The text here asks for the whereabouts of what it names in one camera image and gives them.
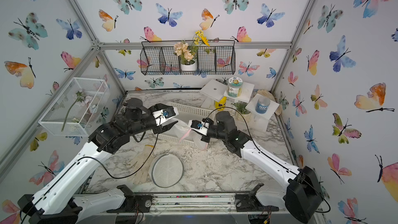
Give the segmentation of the white mesh laundry bag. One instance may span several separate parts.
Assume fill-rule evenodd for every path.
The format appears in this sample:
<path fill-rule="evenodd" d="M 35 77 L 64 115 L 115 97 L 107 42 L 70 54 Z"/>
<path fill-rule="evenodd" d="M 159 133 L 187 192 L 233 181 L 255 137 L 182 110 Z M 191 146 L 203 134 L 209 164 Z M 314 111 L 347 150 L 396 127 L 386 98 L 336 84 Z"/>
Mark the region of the white mesh laundry bag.
<path fill-rule="evenodd" d="M 156 186 L 169 188 L 181 180 L 183 172 L 183 162 L 176 155 L 165 153 L 154 158 L 149 176 Z"/>

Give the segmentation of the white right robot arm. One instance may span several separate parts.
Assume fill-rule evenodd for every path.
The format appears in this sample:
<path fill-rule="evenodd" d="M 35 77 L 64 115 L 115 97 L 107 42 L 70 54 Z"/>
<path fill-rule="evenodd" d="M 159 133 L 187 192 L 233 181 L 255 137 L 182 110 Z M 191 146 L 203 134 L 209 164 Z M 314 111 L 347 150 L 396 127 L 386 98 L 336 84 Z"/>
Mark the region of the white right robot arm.
<path fill-rule="evenodd" d="M 282 190 L 275 192 L 258 184 L 241 202 L 244 211 L 258 207 L 284 208 L 296 220 L 307 224 L 324 201 L 313 169 L 289 164 L 261 147 L 249 134 L 237 128 L 229 112 L 217 113 L 216 121 L 209 118 L 192 121 L 190 127 L 202 136 L 204 142 L 210 139 L 223 141 L 229 152 L 255 164 L 281 186 Z"/>

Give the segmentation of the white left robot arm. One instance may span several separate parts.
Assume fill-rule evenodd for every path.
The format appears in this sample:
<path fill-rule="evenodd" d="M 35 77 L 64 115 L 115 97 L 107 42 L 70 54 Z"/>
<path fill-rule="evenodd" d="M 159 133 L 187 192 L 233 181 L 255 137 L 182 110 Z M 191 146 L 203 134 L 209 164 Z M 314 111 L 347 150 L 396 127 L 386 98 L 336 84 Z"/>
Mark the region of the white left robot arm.
<path fill-rule="evenodd" d="M 170 130 L 178 109 L 162 103 L 150 108 L 142 100 L 126 100 L 121 112 L 112 121 L 99 126 L 88 138 L 75 158 L 44 188 L 18 201 L 22 221 L 29 224 L 75 224 L 106 211 L 119 209 L 133 197 L 132 191 L 121 185 L 105 193 L 88 197 L 74 196 L 80 186 L 122 146 L 147 131 L 154 134 Z"/>

